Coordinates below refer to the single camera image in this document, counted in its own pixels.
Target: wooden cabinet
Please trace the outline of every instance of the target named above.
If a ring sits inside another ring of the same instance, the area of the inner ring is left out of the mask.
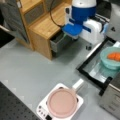
[[[3,15],[11,30],[17,31],[15,36],[17,40],[24,46],[52,59],[50,40],[60,31],[49,14],[52,0],[4,1]],[[53,3],[52,16],[59,25],[64,25],[64,10],[70,2],[71,0],[55,0]]]
[[[69,4],[62,2],[56,8],[52,10],[53,19],[60,25],[64,25],[65,21],[65,12],[64,9]],[[52,51],[50,40],[60,31],[60,28],[56,26],[47,13],[40,20],[35,22],[29,27],[29,32],[34,44],[36,51],[40,52],[42,55],[48,59],[52,59]]]

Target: wooden drawer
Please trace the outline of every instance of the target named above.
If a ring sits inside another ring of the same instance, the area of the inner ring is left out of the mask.
[[[50,41],[51,43],[51,49],[58,53],[63,50],[63,48],[71,42],[72,39],[69,36],[64,36],[64,33],[60,31],[58,34],[56,34]]]
[[[37,18],[41,17],[43,14],[44,14],[44,7],[43,7],[43,3],[41,3],[36,7],[34,7],[32,10],[30,10],[29,12],[27,12],[24,15],[24,17],[25,17],[26,23],[30,24],[33,21],[35,21]]]
[[[47,11],[50,11],[52,0],[45,0]],[[52,6],[52,9],[62,3],[62,0],[55,0]]]

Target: white base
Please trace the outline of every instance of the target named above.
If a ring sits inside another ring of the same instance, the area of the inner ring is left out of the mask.
[[[51,91],[50,93],[39,103],[37,109],[36,109],[36,112],[38,114],[38,116],[42,119],[42,120],[71,120],[72,117],[75,115],[75,113],[78,111],[78,109],[82,106],[84,100],[83,98],[81,98],[79,95],[77,95],[77,98],[79,100],[78,102],[78,106],[77,106],[77,109],[76,111],[68,118],[64,118],[64,119],[60,119],[60,118],[56,118],[55,116],[53,116],[52,114],[49,113],[49,110],[47,108],[47,100],[48,100],[48,97],[49,95],[54,91],[54,90],[57,90],[59,89],[60,87],[63,87],[63,88],[68,88],[66,87],[65,85],[59,83],[57,84]]]

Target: pink plate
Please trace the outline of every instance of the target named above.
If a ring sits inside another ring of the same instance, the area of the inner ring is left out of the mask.
[[[58,89],[48,98],[47,102],[50,113],[57,118],[71,116],[77,108],[77,98],[73,90]]]

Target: white table surface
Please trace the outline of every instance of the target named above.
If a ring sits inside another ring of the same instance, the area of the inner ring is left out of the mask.
[[[73,120],[117,120],[99,106],[99,90],[75,70],[89,53],[85,45],[82,40],[74,42],[50,61],[13,40],[0,49],[0,81],[36,114],[38,103],[56,84],[71,87],[82,77],[86,82],[78,94],[84,107]]]

